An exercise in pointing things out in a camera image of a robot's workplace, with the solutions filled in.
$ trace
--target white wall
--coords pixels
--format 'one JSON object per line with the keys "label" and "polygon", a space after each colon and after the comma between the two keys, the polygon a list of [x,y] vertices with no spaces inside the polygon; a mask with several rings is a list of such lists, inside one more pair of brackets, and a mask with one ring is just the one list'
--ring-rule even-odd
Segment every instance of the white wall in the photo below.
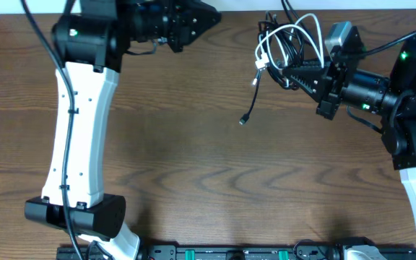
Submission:
{"label": "white wall", "polygon": [[[34,13],[62,12],[66,0],[27,0]],[[280,10],[280,0],[203,0],[219,11]],[[290,0],[295,9],[416,9],[416,0]],[[78,3],[74,12],[79,12]],[[0,14],[22,13],[20,0],[0,0]]]}

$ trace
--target green light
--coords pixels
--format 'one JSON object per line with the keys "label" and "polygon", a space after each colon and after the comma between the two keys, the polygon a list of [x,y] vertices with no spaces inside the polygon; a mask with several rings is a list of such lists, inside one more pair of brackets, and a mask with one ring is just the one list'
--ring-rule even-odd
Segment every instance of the green light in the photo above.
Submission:
{"label": "green light", "polygon": [[401,60],[405,60],[407,59],[407,57],[409,56],[409,54],[407,54],[405,51],[403,53],[401,53]]}
{"label": "green light", "polygon": [[70,36],[75,37],[78,35],[78,31],[75,29],[70,29]]}

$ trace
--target wood grain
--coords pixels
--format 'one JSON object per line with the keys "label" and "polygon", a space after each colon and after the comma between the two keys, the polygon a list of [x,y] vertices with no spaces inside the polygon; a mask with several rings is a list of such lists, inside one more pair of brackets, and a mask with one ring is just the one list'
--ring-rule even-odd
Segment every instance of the wood grain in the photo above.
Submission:
{"label": "wood grain", "polygon": [[[416,29],[416,11],[319,11],[359,25],[369,48]],[[105,146],[108,193],[127,199],[143,237],[181,244],[293,244],[364,235],[416,245],[410,204],[379,135],[340,111],[315,116],[303,92],[261,81],[254,92],[256,22],[224,13],[181,54],[126,57]],[[56,15],[36,16],[46,34]],[[144,50],[148,45],[138,45]],[[388,75],[399,46],[362,68]],[[373,121],[375,116],[367,115]],[[23,216],[40,194],[56,120],[54,67],[22,15],[0,15],[0,259],[52,259],[67,235]]]}

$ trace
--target wooden table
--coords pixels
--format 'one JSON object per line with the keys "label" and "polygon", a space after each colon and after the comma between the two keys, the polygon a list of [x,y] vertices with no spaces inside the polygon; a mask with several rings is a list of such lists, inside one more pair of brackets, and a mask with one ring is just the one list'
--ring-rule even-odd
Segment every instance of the wooden table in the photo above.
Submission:
{"label": "wooden table", "polygon": [[[316,14],[324,34],[351,20],[368,48],[416,29],[416,11]],[[254,93],[263,16],[224,13],[183,53],[163,46],[154,56],[125,57],[103,170],[105,191],[126,197],[126,223],[142,237],[181,244],[361,235],[416,246],[410,203],[377,133],[343,110],[333,121],[315,115],[303,91],[284,91],[269,77],[250,121],[238,125]],[[36,18],[48,34],[58,16]],[[389,75],[398,52],[361,68]],[[69,242],[23,215],[46,180],[56,98],[54,66],[25,17],[0,15],[0,259],[53,259]]]}

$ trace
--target green strip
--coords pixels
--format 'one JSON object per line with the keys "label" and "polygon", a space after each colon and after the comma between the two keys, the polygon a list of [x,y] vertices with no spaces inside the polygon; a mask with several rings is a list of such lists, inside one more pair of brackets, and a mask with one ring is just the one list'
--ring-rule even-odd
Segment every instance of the green strip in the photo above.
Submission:
{"label": "green strip", "polygon": [[279,260],[289,260],[288,259],[288,251],[279,251]]}
{"label": "green strip", "polygon": [[186,250],[186,260],[195,260],[195,250]]}

